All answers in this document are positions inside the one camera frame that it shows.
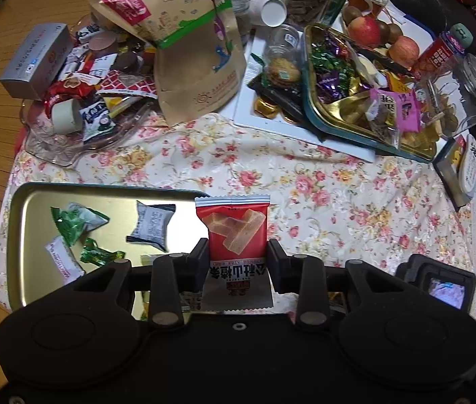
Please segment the red white hawthorn snack packet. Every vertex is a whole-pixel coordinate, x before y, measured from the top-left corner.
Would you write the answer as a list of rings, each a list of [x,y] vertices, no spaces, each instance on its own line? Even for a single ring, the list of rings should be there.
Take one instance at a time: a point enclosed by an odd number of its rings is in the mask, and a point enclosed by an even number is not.
[[[270,196],[199,197],[195,205],[209,235],[210,262],[201,308],[217,312],[271,308],[265,258]]]

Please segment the notepad box with cartoon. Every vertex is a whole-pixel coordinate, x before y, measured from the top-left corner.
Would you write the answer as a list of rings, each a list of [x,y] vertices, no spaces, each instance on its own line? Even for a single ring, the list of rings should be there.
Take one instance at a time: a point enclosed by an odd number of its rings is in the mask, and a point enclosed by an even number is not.
[[[458,212],[474,198],[464,194],[459,183],[459,170],[465,152],[466,139],[470,133],[462,134],[447,140],[433,161],[434,170],[442,180],[442,184],[451,199],[455,211]]]

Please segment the brown paper snack bag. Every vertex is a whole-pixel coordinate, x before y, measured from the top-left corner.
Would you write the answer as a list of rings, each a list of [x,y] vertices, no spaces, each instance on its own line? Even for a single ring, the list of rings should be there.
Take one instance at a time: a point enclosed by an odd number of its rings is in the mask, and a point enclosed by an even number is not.
[[[231,0],[87,0],[104,18],[157,49],[154,77],[166,122],[219,111],[246,67]]]

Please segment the red apple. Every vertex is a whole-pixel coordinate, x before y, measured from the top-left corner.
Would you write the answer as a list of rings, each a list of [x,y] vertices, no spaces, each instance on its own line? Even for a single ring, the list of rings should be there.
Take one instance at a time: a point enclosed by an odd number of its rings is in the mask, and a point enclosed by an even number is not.
[[[360,46],[375,48],[380,45],[378,21],[369,16],[359,16],[347,25],[348,36]]]
[[[402,67],[411,68],[420,56],[420,48],[412,38],[400,36],[388,49],[388,55]]]

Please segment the gold tin tray with sweets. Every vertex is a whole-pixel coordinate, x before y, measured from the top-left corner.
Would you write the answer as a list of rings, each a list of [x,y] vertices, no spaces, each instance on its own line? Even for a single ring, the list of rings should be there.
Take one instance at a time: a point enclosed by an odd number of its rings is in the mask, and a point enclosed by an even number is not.
[[[356,95],[325,104],[317,95],[316,72],[313,66],[312,44],[321,41],[325,35],[334,37],[337,31],[331,31],[328,27],[319,24],[309,25],[303,35],[303,104],[306,117],[317,130],[321,130],[330,136],[338,137],[346,142],[374,149],[379,154],[401,156],[418,162],[431,162],[437,154],[435,142],[429,142],[420,148],[413,148],[402,142],[397,149],[385,144],[370,129],[365,118],[365,112],[370,105],[369,92],[362,91]]]

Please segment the corn strip snack packet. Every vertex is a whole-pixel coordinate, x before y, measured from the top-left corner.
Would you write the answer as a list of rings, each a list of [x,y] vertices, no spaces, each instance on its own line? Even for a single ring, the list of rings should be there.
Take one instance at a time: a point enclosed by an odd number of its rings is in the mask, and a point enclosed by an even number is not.
[[[85,275],[84,269],[78,264],[70,246],[61,235],[51,240],[45,249],[60,272],[63,283],[71,283]]]

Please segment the gold patterned candy wrapper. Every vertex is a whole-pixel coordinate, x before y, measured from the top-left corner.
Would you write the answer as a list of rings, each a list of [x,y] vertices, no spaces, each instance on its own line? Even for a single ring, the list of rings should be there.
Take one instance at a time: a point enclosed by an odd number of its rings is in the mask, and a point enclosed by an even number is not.
[[[185,292],[180,295],[180,303],[183,313],[198,312],[201,310],[201,293]]]

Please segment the green white snack packet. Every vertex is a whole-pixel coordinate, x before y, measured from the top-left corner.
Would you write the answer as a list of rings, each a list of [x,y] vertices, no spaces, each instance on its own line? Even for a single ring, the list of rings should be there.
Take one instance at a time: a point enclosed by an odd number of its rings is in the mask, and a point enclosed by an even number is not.
[[[65,209],[51,208],[52,219],[68,246],[73,246],[84,233],[93,231],[110,222],[102,212],[70,202]]]

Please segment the clear glass cookie jar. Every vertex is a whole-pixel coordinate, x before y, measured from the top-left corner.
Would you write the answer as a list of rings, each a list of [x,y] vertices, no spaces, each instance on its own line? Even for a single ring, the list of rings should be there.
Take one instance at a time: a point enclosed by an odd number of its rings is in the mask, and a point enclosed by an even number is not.
[[[422,127],[443,138],[455,137],[476,125],[476,56],[452,56],[417,81],[415,97]]]

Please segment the floral tablecloth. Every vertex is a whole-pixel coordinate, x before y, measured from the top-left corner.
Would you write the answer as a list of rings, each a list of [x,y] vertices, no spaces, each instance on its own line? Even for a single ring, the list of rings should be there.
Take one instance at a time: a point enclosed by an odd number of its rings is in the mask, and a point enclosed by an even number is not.
[[[9,206],[30,181],[267,194],[268,234],[290,252],[329,265],[358,258],[389,273],[421,254],[476,275],[476,196],[455,210],[430,164],[394,156],[364,162],[240,128],[217,113],[174,127],[153,114],[121,144],[85,154],[71,168],[16,156],[0,210],[2,305]]]

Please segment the glass plate with snacks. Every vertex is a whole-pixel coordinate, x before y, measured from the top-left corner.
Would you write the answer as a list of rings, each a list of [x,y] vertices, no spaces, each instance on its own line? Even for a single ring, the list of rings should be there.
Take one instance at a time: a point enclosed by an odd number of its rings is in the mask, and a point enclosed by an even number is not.
[[[73,48],[42,100],[21,103],[17,150],[61,167],[90,151],[110,148],[159,112],[156,49],[95,13],[70,29]],[[83,128],[67,135],[52,126],[52,107],[77,99]]]

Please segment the white board under tray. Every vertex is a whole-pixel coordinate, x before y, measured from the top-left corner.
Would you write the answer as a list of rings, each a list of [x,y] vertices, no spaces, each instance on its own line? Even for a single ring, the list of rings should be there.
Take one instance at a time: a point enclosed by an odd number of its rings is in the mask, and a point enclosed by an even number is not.
[[[308,99],[293,100],[280,90],[264,87],[259,59],[267,49],[268,38],[269,29],[258,27],[246,46],[247,68],[233,106],[232,119],[236,125],[317,144],[365,162],[374,162],[379,155],[401,156],[417,162],[434,159],[437,154],[435,143],[424,149],[404,144],[396,149],[370,137],[326,124]]]

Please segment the grey cardboard box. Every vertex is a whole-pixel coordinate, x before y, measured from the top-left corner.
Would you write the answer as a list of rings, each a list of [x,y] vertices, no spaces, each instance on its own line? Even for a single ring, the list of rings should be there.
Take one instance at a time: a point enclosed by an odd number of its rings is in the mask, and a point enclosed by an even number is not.
[[[0,83],[11,98],[42,100],[72,48],[66,24],[38,24],[8,62]]]

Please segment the dark blue white snack packet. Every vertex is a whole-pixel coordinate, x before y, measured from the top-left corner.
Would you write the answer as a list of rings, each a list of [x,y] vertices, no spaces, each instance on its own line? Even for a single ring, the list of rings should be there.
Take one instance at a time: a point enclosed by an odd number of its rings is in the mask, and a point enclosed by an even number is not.
[[[137,201],[136,210],[137,222],[135,229],[125,237],[125,240],[128,243],[146,243],[166,253],[167,227],[176,212],[176,205],[147,205]]]

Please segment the green candy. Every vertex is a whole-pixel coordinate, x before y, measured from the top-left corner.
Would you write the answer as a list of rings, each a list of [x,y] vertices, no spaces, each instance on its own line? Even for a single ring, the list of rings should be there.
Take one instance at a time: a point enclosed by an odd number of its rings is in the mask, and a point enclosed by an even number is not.
[[[107,251],[101,248],[93,238],[86,238],[81,251],[80,260],[85,264],[97,266],[107,265],[117,259],[124,259],[124,251]]]

